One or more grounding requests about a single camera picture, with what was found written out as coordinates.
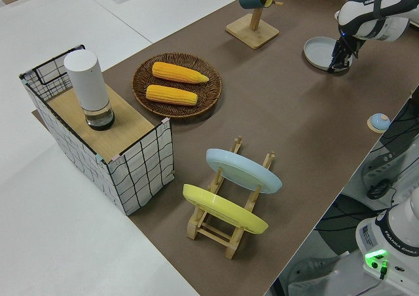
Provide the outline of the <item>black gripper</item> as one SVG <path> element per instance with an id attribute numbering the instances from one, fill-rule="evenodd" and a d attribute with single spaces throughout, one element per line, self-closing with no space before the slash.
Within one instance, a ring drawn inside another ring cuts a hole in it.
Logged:
<path id="1" fill-rule="evenodd" d="M 333 48 L 331 63 L 327 72 L 334 73 L 338 69 L 348 69 L 352 65 L 353 56 L 358 58 L 360 48 L 360 39 L 354 36 L 341 35 Z"/>

